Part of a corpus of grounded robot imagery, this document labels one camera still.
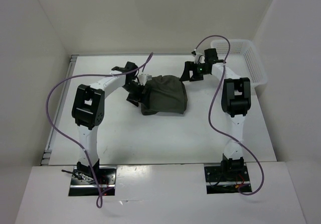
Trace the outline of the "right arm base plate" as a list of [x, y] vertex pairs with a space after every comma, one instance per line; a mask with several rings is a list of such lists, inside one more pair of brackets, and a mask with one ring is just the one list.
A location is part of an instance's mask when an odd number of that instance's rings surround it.
[[238, 172], [222, 173], [219, 165], [205, 165], [205, 182], [207, 194], [238, 193], [238, 189], [251, 193], [249, 173], [247, 167]]

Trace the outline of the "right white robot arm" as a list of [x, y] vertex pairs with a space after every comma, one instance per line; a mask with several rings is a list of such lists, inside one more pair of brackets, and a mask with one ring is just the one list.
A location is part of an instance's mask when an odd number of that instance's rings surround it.
[[242, 141], [245, 118], [251, 108], [251, 82], [248, 77], [240, 77], [228, 68], [226, 62], [218, 58], [215, 48], [206, 49], [204, 53], [194, 50], [192, 55], [194, 60], [185, 62], [180, 81], [201, 81], [208, 74], [220, 80], [218, 89], [222, 90], [221, 108], [228, 131], [217, 129], [211, 122], [211, 111], [219, 90], [215, 91], [210, 104], [208, 121], [217, 133], [229, 138], [220, 163], [220, 177], [232, 180], [244, 170]]

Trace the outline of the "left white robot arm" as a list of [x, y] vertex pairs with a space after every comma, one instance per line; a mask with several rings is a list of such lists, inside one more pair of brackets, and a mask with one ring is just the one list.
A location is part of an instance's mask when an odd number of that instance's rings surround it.
[[149, 105], [150, 90], [145, 86], [152, 76], [137, 74], [138, 71], [135, 63], [127, 62], [124, 67], [113, 67], [107, 77], [90, 85], [81, 84], [76, 90], [72, 117], [78, 126], [79, 143], [84, 151], [77, 162], [77, 172], [90, 184], [100, 178], [97, 133], [104, 119], [105, 99], [118, 88], [123, 88], [128, 92], [128, 102], [135, 106]]

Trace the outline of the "olive green shorts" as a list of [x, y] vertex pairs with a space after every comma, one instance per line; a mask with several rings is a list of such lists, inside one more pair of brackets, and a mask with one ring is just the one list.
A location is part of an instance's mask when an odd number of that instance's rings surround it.
[[148, 91], [148, 103], [141, 104], [144, 116], [157, 113], [184, 114], [187, 110], [188, 96], [180, 79], [173, 75], [159, 75], [148, 80], [144, 86]]

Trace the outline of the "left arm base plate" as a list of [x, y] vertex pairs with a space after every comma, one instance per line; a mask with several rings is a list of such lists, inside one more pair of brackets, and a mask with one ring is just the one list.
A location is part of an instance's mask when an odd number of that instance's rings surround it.
[[[99, 188], [103, 196], [115, 195], [116, 184], [116, 167], [102, 166], [100, 167], [100, 173], [98, 174]], [[68, 196], [98, 196], [99, 192], [95, 181], [92, 177], [85, 177], [77, 171], [77, 167], [73, 168], [73, 171], [68, 171], [71, 174], [71, 182], [69, 187]]]

